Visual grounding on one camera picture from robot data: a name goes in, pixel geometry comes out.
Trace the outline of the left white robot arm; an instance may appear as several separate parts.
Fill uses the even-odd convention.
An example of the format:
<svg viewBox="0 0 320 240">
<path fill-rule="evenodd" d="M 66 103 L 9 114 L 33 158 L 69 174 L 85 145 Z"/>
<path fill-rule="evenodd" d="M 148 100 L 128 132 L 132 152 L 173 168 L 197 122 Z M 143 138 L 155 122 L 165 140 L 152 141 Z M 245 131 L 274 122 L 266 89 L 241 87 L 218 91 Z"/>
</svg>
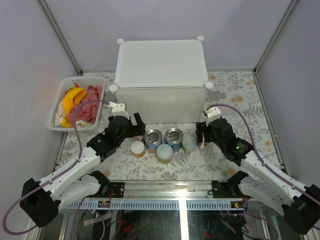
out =
<svg viewBox="0 0 320 240">
<path fill-rule="evenodd" d="M 109 193 L 109 179 L 99 171 L 87 171 L 115 154 L 125 139 L 145 134 L 140 114 L 134 113 L 134 118 L 136 124 L 124 116 L 110 116 L 108 126 L 87 142 L 80 156 L 38 181 L 30 178 L 24 183 L 19 206 L 37 227 L 45 227 L 79 199 Z"/>
</svg>

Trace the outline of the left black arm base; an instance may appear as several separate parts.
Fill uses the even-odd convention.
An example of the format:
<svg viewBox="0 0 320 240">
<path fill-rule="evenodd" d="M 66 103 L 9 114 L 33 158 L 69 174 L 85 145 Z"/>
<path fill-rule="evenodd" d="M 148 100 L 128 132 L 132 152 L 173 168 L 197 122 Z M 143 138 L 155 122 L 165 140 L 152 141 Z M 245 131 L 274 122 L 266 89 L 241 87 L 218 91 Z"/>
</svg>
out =
<svg viewBox="0 0 320 240">
<path fill-rule="evenodd" d="M 94 184 L 98 185 L 97 191 L 86 196 L 86 198 L 123 198 L 125 183 L 111 182 L 102 172 L 93 171 L 86 173 L 80 178 L 83 180 L 93 180 Z"/>
</svg>

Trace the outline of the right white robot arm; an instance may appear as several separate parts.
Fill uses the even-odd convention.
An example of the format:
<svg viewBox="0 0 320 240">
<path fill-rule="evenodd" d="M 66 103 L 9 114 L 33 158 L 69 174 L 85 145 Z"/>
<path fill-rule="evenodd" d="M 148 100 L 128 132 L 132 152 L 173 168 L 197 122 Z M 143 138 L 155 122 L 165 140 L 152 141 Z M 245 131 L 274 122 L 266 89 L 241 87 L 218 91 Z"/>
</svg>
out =
<svg viewBox="0 0 320 240">
<path fill-rule="evenodd" d="M 254 146 L 239 138 L 232 126 L 224 118 L 211 123 L 197 122 L 196 136 L 199 143 L 214 143 L 231 162 L 258 177 L 241 171 L 228 184 L 228 192 L 233 197 L 242 194 L 253 197 L 278 212 L 296 233 L 306 235 L 320 220 L 320 189 L 293 179 L 282 170 L 262 159 Z"/>
</svg>

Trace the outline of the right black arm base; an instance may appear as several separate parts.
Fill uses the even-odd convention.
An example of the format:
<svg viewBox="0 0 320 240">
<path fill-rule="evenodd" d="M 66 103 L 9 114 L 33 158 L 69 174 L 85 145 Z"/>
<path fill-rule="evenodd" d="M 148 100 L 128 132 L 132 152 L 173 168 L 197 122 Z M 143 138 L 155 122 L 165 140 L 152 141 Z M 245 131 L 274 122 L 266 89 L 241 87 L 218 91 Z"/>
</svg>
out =
<svg viewBox="0 0 320 240">
<path fill-rule="evenodd" d="M 244 194 L 240 191 L 239 184 L 248 176 L 246 172 L 239 170 L 227 181 L 212 180 L 211 190 L 207 194 L 216 199 L 242 198 Z"/>
</svg>

